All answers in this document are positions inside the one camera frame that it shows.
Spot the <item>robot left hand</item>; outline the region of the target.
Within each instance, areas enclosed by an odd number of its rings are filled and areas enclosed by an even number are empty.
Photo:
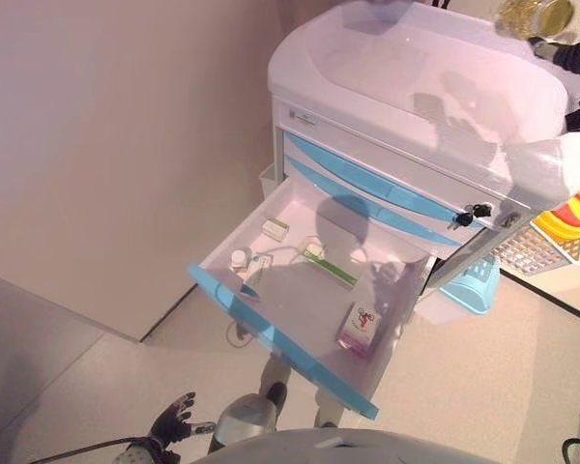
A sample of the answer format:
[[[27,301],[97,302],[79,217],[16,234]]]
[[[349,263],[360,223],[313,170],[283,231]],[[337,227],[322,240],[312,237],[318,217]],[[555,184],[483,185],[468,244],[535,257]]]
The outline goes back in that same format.
[[[166,449],[192,435],[213,433],[217,427],[214,421],[189,422],[195,397],[191,391],[174,400],[153,422],[148,436]]]

